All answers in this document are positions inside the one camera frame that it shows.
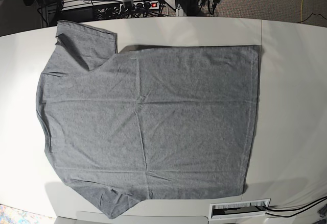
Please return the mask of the black power strip red switch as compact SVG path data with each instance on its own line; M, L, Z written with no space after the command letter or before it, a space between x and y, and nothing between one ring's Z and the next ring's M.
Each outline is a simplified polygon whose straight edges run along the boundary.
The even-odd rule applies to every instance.
M159 11L160 3L159 2L124 2L121 6L121 10L125 11Z

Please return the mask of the white table leg column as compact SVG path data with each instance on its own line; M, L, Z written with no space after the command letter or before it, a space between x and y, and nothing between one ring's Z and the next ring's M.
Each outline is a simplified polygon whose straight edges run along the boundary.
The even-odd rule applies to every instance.
M176 0L176 16L184 17L184 10L182 7L183 0Z

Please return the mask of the grey T-shirt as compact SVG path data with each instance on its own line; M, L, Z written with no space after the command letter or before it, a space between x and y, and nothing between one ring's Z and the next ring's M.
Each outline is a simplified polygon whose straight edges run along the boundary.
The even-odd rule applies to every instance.
M145 200L245 190L260 47L119 53L113 32L60 21L36 112L60 180L114 219Z

